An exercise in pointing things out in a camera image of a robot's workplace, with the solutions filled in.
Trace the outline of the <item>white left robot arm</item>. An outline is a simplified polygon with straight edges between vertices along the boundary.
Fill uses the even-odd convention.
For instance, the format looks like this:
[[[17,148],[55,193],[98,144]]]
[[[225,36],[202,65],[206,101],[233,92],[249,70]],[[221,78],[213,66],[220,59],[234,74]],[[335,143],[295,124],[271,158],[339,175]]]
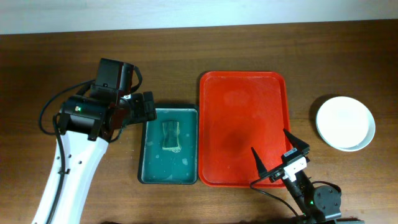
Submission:
[[[156,119],[152,92],[138,93],[139,67],[102,58],[52,118],[55,156],[34,223],[79,223],[96,169],[126,126]]]

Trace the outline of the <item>green yellow sponge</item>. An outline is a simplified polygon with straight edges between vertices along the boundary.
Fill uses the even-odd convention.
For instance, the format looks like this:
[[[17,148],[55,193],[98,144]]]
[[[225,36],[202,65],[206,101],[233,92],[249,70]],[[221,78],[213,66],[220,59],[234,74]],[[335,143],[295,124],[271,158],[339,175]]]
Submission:
[[[162,130],[164,135],[162,149],[174,153],[180,152],[181,145],[178,138],[180,134],[179,122],[165,121],[162,123]]]

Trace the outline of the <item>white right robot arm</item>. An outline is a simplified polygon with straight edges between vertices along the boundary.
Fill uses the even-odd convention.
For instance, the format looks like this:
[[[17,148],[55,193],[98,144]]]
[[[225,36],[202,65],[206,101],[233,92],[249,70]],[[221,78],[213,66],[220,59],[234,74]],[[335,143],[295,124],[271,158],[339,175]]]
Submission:
[[[249,187],[260,194],[282,202],[293,212],[298,223],[336,223],[337,219],[341,217],[341,188],[325,181],[312,182],[304,172],[310,162],[307,157],[310,152],[309,144],[295,137],[286,129],[284,134],[293,148],[281,156],[281,165],[271,170],[266,169],[256,150],[251,149],[259,178],[251,182]],[[299,215],[290,204],[280,197],[255,187],[257,183],[266,179],[271,182],[281,180],[302,214]]]

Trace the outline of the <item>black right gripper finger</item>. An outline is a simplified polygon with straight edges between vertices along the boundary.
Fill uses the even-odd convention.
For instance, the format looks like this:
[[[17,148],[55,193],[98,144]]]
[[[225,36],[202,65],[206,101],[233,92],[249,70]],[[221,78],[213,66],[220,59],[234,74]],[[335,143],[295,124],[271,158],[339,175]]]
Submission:
[[[258,176],[264,177],[267,174],[267,169],[266,169],[264,163],[261,161],[261,158],[257,154],[256,150],[253,147],[251,147],[251,151],[254,156],[255,163],[256,163],[256,169],[258,172]]]
[[[296,148],[300,152],[309,152],[310,146],[303,140],[295,137],[292,133],[290,133],[288,130],[283,129],[283,132],[287,139],[289,140],[290,144]]]

